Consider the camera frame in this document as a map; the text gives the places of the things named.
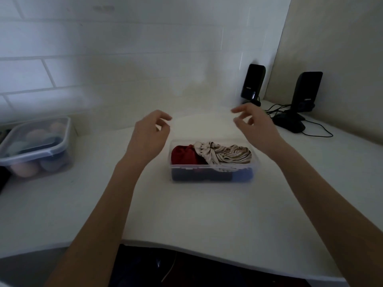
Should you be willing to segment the person's left hand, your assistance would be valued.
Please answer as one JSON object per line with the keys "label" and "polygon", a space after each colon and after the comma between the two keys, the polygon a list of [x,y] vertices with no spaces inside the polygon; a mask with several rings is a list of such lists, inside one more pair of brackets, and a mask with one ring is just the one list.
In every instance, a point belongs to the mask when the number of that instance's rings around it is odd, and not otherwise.
{"label": "person's left hand", "polygon": [[168,139],[156,136],[156,122],[167,123],[171,120],[172,117],[169,114],[161,110],[155,110],[137,121],[122,160],[136,166],[146,166],[155,159],[163,150]]}

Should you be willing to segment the person's right hand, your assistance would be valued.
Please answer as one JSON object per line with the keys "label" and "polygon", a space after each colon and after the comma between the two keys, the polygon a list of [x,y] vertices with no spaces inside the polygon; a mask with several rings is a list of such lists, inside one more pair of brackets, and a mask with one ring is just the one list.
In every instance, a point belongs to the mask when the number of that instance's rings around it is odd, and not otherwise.
{"label": "person's right hand", "polygon": [[233,114],[239,114],[239,117],[247,121],[250,117],[254,120],[254,130],[252,132],[242,132],[248,142],[256,149],[274,159],[278,151],[285,146],[286,142],[280,136],[277,128],[271,118],[260,107],[245,103],[231,109]]}

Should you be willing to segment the clear plastic lid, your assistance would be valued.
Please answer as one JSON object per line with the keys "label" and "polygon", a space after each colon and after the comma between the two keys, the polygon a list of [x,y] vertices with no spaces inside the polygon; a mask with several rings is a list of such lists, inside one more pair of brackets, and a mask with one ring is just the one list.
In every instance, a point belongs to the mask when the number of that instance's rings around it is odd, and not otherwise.
{"label": "clear plastic lid", "polygon": [[233,122],[235,117],[228,107],[176,112],[169,122],[169,140],[241,139],[243,134]]}

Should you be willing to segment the person's left forearm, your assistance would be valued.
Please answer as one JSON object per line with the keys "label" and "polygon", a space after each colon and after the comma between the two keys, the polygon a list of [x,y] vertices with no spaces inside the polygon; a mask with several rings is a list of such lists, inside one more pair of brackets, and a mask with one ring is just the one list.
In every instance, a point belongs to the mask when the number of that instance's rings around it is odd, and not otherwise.
{"label": "person's left forearm", "polygon": [[135,185],[149,161],[123,157],[44,287],[107,287]]}

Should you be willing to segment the person's right forearm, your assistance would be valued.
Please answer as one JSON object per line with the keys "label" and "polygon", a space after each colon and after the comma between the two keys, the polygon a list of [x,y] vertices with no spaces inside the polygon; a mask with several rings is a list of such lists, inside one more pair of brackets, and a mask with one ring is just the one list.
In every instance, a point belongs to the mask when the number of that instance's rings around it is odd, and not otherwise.
{"label": "person's right forearm", "polygon": [[267,153],[281,169],[350,287],[383,287],[383,231],[283,139]]}

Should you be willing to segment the red cloth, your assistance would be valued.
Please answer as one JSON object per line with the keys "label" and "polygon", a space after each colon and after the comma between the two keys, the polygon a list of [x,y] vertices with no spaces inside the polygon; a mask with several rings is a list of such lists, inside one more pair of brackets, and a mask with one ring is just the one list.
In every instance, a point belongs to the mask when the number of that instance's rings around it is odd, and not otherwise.
{"label": "red cloth", "polygon": [[207,161],[198,155],[192,144],[176,146],[170,156],[171,165],[208,165]]}

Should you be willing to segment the beige striped cloth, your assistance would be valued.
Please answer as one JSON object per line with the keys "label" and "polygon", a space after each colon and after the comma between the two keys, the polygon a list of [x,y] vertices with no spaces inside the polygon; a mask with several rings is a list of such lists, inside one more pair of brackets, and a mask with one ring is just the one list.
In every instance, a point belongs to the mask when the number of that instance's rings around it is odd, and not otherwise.
{"label": "beige striped cloth", "polygon": [[252,162],[252,152],[236,144],[223,146],[212,141],[195,142],[193,148],[208,165],[218,172],[237,172]]}

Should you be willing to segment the black speaker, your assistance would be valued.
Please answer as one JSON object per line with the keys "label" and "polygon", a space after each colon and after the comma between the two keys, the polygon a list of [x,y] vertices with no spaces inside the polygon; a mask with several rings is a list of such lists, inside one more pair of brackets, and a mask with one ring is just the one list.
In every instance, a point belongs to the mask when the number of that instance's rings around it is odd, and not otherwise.
{"label": "black speaker", "polygon": [[250,102],[258,107],[261,106],[261,102],[259,101],[259,94],[265,75],[265,66],[258,64],[249,65],[241,90],[241,98],[245,100],[245,103]]}
{"label": "black speaker", "polygon": [[323,77],[323,72],[303,72],[299,75],[290,106],[293,112],[310,112],[315,107],[315,99]]}

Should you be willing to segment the black computer mouse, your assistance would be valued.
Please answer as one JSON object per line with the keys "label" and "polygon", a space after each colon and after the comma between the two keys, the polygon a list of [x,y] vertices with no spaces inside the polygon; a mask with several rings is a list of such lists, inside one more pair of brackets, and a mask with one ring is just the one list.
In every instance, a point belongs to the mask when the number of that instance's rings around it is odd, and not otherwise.
{"label": "black computer mouse", "polygon": [[303,121],[306,119],[298,113],[286,110],[276,114],[271,119],[276,126],[284,128],[294,134],[303,133],[306,129]]}

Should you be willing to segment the dark blue cloth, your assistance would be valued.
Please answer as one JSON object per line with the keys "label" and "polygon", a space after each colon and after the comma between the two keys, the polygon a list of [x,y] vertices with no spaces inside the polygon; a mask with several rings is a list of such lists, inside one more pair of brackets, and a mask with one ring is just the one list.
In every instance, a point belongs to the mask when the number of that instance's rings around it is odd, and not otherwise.
{"label": "dark blue cloth", "polygon": [[253,179],[252,168],[240,169],[234,172],[220,172],[211,168],[182,169],[174,168],[171,170],[173,181],[176,182],[231,182],[243,183]]}

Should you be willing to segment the clear plastic box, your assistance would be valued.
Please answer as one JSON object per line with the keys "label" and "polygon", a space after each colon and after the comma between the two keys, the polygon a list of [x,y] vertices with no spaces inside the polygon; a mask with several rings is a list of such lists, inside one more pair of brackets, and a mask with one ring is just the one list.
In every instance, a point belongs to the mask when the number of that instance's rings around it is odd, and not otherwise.
{"label": "clear plastic box", "polygon": [[244,139],[178,139],[170,142],[171,178],[179,183],[247,183],[259,166]]}

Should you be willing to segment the person's dark clothing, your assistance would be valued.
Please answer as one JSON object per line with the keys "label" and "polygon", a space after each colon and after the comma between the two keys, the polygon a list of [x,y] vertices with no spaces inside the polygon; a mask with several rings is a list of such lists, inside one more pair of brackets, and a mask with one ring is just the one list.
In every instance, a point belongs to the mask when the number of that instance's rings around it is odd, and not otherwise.
{"label": "person's dark clothing", "polygon": [[304,279],[245,269],[164,248],[120,245],[108,287],[311,287]]}

